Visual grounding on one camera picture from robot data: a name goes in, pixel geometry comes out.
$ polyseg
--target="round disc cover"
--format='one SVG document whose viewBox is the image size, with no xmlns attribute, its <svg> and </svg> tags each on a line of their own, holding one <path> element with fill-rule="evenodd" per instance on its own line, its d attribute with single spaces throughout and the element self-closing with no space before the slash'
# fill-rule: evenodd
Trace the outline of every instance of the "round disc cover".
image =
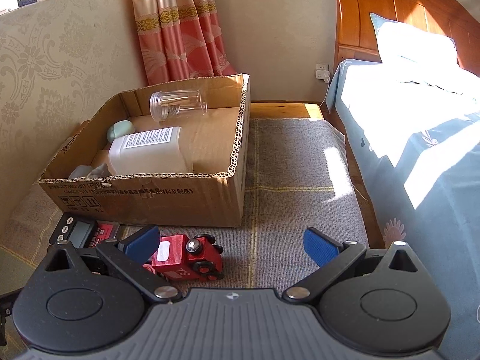
<svg viewBox="0 0 480 360">
<path fill-rule="evenodd" d="M 445 298 L 410 272 L 351 278 L 322 296 L 318 311 L 334 336 L 374 355 L 415 353 L 440 343 L 450 321 Z"/>
<path fill-rule="evenodd" d="M 70 270 L 33 278 L 14 305 L 13 322 L 32 347 L 50 353 L 87 352 L 117 342 L 140 322 L 140 293 L 119 279 Z"/>
</svg>

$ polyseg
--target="cardboard box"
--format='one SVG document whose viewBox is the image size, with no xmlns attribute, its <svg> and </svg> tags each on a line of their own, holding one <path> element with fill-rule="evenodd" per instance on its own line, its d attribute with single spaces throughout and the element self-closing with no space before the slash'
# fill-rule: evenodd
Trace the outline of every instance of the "cardboard box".
<svg viewBox="0 0 480 360">
<path fill-rule="evenodd" d="M 158 124 L 150 116 L 153 92 L 201 89 L 201 112 Z M 125 224 L 235 227 L 242 221 L 250 115 L 249 76 L 172 81 L 109 99 L 61 148 L 39 183 L 62 211 Z M 129 119 L 136 131 L 181 126 L 191 139 L 193 174 L 115 175 L 68 179 L 78 165 L 108 158 L 107 130 Z"/>
</svg>

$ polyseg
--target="wooden headboard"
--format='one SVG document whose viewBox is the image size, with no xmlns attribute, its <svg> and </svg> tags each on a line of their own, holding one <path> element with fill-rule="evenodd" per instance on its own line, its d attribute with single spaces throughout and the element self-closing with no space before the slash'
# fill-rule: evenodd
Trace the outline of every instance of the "wooden headboard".
<svg viewBox="0 0 480 360">
<path fill-rule="evenodd" d="M 381 61 L 370 12 L 453 38 L 460 67 L 480 75 L 480 23 L 456 0 L 337 0 L 335 67 L 349 58 Z"/>
</svg>

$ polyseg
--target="power plug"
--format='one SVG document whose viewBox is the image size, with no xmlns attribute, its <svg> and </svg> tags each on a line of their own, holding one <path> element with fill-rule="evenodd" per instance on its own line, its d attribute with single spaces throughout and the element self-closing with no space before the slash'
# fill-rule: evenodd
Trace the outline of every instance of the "power plug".
<svg viewBox="0 0 480 360">
<path fill-rule="evenodd" d="M 315 71 L 315 78 L 323 80 L 328 84 L 330 82 L 330 72 L 326 69 L 317 69 Z"/>
</svg>

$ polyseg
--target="patterned wallpaper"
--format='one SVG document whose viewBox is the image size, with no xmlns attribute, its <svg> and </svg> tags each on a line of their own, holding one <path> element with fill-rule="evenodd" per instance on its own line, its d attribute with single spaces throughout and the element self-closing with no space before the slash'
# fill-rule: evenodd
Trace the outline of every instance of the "patterned wallpaper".
<svg viewBox="0 0 480 360">
<path fill-rule="evenodd" d="M 69 133 L 145 86 L 131 0 L 47 0 L 0 16 L 0 232 Z"/>
</svg>

